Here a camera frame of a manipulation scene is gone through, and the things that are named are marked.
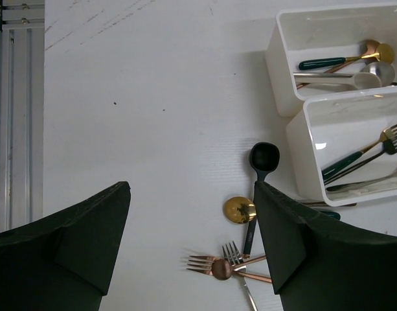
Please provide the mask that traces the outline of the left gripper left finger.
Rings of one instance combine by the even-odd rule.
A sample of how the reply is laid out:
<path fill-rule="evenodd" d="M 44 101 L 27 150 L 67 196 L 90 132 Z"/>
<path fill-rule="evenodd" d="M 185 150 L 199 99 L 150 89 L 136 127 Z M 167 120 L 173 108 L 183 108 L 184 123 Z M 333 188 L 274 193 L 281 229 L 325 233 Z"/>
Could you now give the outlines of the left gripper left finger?
<path fill-rule="evenodd" d="M 120 181 L 76 205 L 0 233 L 0 310 L 99 310 L 128 211 Z"/>

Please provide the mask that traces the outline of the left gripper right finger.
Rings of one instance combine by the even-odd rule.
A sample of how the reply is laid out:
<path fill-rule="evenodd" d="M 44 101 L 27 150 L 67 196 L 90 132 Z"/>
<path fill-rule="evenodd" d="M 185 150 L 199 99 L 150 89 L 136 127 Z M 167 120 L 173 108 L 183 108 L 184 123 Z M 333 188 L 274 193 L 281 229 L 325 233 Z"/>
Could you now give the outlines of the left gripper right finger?
<path fill-rule="evenodd" d="M 265 182 L 254 200 L 284 310 L 397 310 L 397 236 L 331 218 Z"/>

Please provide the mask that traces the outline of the dark grey fork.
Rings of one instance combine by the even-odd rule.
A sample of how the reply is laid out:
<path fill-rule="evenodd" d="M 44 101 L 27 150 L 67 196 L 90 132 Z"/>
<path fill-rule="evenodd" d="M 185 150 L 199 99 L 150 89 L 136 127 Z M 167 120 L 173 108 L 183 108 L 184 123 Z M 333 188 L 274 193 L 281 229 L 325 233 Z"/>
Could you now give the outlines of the dark grey fork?
<path fill-rule="evenodd" d="M 338 179 L 341 179 L 344 176 L 349 175 L 350 173 L 354 172 L 355 170 L 369 164 L 373 160 L 379 158 L 382 155 L 394 155 L 397 154 L 397 136 L 386 139 L 381 142 L 383 147 L 381 151 L 377 154 L 374 154 L 371 157 L 368 157 L 361 162 L 352 165 L 355 161 L 357 161 L 361 156 L 363 156 L 367 151 L 372 149 L 371 147 L 366 147 L 366 149 L 362 149 L 361 151 L 354 152 L 353 154 L 345 157 L 344 159 L 334 163 L 328 168 L 322 170 L 323 181 L 325 185 L 328 185 Z"/>

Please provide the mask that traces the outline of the white spoon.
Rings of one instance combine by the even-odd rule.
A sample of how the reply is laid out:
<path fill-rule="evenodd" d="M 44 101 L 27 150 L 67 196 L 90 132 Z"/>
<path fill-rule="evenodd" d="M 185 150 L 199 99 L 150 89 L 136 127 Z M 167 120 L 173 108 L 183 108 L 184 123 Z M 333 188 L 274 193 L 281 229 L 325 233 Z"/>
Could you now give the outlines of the white spoon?
<path fill-rule="evenodd" d="M 308 84 L 340 84 L 354 89 L 372 89 L 382 86 L 380 78 L 372 73 L 294 73 L 297 83 Z"/>

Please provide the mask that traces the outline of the silver spoon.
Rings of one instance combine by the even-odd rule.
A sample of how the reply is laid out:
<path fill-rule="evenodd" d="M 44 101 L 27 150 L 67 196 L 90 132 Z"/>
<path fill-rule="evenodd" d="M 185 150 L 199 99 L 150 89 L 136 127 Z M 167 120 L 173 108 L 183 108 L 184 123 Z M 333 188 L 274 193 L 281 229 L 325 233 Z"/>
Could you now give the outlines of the silver spoon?
<path fill-rule="evenodd" d="M 354 89 L 389 86 L 396 77 L 394 67 L 387 62 L 373 62 L 357 73 L 294 73 L 296 83 L 341 84 Z"/>

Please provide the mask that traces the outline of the copper spoon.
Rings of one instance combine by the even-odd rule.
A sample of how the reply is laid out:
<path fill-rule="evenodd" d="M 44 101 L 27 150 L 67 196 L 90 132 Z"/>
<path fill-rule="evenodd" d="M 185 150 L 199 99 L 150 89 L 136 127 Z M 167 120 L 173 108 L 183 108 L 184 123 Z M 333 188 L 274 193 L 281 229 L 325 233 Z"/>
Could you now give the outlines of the copper spoon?
<path fill-rule="evenodd" d="M 298 65 L 298 69 L 300 71 L 308 71 L 331 67 L 331 69 L 328 70 L 328 73 L 335 73 L 338 70 L 359 60 L 365 60 L 366 62 L 369 60 L 377 60 L 378 57 L 375 56 L 375 54 L 377 53 L 378 47 L 381 45 L 381 43 L 376 40 L 365 40 L 363 43 L 365 44 L 365 51 L 360 56 L 305 60 Z"/>

